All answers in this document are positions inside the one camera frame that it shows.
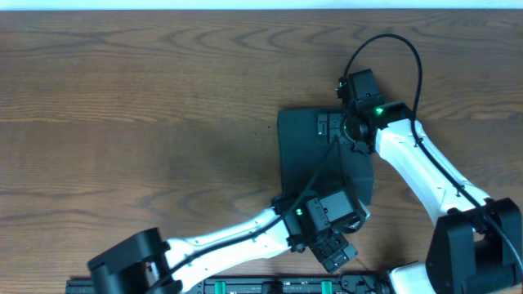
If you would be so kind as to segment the dark green box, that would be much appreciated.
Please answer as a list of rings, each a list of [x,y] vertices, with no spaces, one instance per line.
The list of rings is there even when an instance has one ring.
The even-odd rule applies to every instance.
[[[342,113],[342,108],[286,109],[278,112],[279,165],[284,196],[299,194],[322,162],[312,189],[327,194],[351,184],[364,205],[371,203],[374,172],[369,155],[341,145],[338,138],[322,145],[316,139],[319,113]]]

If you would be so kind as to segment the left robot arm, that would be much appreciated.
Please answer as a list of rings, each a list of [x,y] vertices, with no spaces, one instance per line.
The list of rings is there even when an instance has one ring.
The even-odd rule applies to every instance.
[[[247,261],[310,249],[329,273],[351,260],[345,236],[370,216],[348,189],[321,196],[308,190],[273,200],[251,220],[191,238],[163,239],[143,230],[92,258],[97,293],[187,293],[199,282]]]

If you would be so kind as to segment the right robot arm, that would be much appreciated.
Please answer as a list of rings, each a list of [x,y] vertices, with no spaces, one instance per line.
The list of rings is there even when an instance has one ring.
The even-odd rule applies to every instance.
[[[389,163],[435,226],[425,261],[389,270],[383,290],[494,293],[521,284],[519,207],[469,182],[427,137],[414,109],[386,103],[371,70],[345,73],[338,82],[345,109],[333,138]]]

